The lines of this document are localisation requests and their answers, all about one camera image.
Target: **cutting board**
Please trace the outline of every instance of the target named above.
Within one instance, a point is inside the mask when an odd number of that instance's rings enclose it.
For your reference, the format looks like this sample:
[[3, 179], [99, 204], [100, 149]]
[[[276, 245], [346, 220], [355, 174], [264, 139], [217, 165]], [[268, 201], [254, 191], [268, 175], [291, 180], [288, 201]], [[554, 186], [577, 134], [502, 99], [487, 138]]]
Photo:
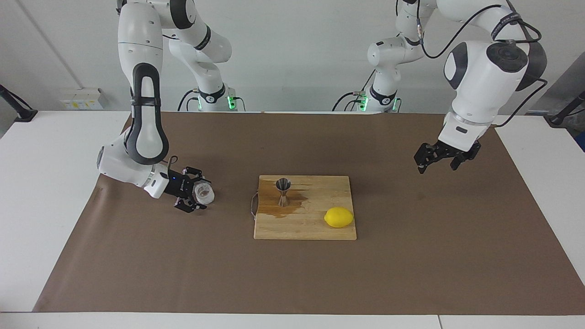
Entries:
[[[278, 205], [276, 181], [280, 178], [291, 181], [286, 207]], [[325, 213], [332, 207], [353, 213], [349, 177], [262, 175], [254, 239], [356, 240], [355, 221], [344, 228], [332, 228], [325, 222]]]

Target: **blue object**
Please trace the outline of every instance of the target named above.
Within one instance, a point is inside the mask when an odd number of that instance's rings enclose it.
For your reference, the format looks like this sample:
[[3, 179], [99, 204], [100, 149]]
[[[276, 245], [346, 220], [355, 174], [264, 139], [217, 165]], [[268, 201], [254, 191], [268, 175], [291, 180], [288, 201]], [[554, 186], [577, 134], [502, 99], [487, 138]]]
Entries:
[[583, 152], [585, 152], [585, 132], [582, 132], [577, 137], [575, 137], [575, 141], [577, 144], [579, 144], [579, 146], [581, 146]]

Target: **white table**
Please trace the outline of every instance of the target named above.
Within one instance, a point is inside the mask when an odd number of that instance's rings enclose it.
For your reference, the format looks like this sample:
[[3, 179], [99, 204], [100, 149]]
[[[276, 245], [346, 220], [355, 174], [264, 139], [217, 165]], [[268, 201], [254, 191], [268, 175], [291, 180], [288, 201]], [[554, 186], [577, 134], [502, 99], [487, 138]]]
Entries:
[[[127, 117], [41, 112], [0, 139], [0, 328], [585, 328], [585, 316], [30, 313], [95, 186], [99, 147]], [[585, 153], [538, 117], [515, 118], [498, 133], [585, 282]]]

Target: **black pole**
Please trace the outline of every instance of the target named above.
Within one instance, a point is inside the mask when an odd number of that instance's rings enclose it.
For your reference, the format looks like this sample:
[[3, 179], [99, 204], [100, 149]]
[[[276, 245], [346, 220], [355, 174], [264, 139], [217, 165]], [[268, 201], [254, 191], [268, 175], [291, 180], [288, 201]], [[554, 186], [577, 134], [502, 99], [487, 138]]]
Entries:
[[563, 123], [565, 118], [571, 114], [579, 105], [585, 102], [585, 91], [583, 91], [577, 98], [575, 98], [572, 102], [570, 102], [567, 107], [565, 107], [562, 111], [558, 114], [553, 116], [545, 116], [545, 119], [551, 124], [558, 126]]
[[38, 113], [36, 109], [26, 109], [18, 103], [10, 91], [4, 88], [3, 85], [0, 84], [0, 97], [4, 98], [4, 100], [12, 106], [12, 108], [18, 113], [18, 118], [14, 119], [14, 122], [30, 122], [35, 115]]

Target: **white electrical box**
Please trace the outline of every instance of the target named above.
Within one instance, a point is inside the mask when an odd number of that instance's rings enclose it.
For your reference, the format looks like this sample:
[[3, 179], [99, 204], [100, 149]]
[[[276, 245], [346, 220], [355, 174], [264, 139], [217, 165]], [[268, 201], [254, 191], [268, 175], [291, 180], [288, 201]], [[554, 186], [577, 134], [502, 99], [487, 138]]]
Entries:
[[59, 101], [65, 109], [104, 109], [104, 98], [97, 88], [61, 89]]

